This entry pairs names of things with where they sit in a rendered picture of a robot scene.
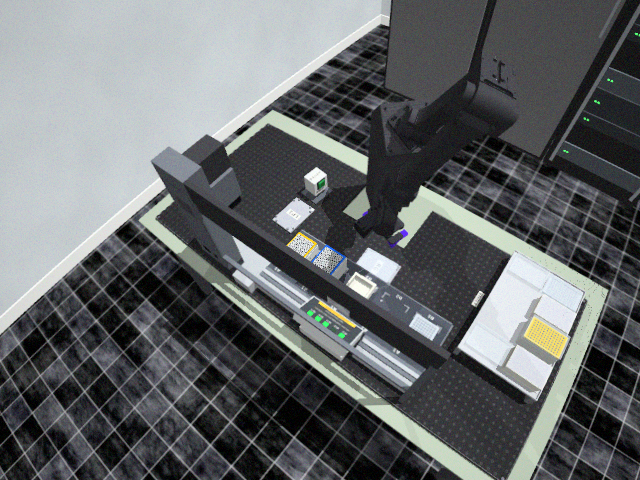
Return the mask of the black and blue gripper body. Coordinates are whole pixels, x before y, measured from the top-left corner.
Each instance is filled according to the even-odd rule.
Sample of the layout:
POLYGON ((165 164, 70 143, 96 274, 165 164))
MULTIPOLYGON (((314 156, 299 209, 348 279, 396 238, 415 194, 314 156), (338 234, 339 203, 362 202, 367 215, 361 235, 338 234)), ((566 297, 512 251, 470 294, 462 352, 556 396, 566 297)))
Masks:
MULTIPOLYGON (((368 209, 368 213, 369 213, 369 212, 371 212, 371 208, 369 208, 369 209, 368 209)), ((396 225, 395 225, 394 233, 395 233, 396 231, 398 231, 398 230, 403 229, 403 228, 404 228, 404 225, 405 225, 405 224, 404 224, 404 223, 403 223, 403 222, 402 222, 402 221, 397 217, 397 222, 396 222, 396 225)), ((393 234, 394 234, 394 233, 393 233, 393 234)), ((392 235, 393 235, 393 234, 392 234, 392 235)), ((403 238, 403 235, 402 235, 400 232, 398 232, 398 233, 397 233, 397 234, 395 234, 394 236, 392 236, 392 235, 391 235, 391 236, 384 236, 384 237, 388 240, 388 242, 389 242, 390 244, 392 244, 392 245, 393 245, 394 243, 396 243, 397 241, 399 241, 400 239, 402 239, 402 238, 403 238)))

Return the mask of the white ready panel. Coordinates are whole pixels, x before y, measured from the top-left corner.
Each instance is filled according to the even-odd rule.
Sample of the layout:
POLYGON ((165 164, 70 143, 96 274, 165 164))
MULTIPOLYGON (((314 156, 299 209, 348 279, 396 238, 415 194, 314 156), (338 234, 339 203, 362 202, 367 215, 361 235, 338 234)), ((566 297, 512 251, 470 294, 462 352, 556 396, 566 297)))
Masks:
POLYGON ((317 167, 304 176, 305 190, 301 193, 315 205, 333 190, 327 186, 327 175, 317 167))

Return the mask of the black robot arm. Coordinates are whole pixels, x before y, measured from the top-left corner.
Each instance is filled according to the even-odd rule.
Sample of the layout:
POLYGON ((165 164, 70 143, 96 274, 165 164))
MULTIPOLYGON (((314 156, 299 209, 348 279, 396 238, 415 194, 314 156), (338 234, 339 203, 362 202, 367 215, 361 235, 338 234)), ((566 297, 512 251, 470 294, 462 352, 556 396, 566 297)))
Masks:
POLYGON ((516 99, 517 68, 481 50, 471 70, 433 103, 420 110, 406 104, 392 115, 387 122, 405 146, 421 150, 386 179, 379 202, 354 222, 356 233, 391 236, 402 204, 413 202, 431 175, 470 142, 486 133, 497 138, 517 121, 516 99))

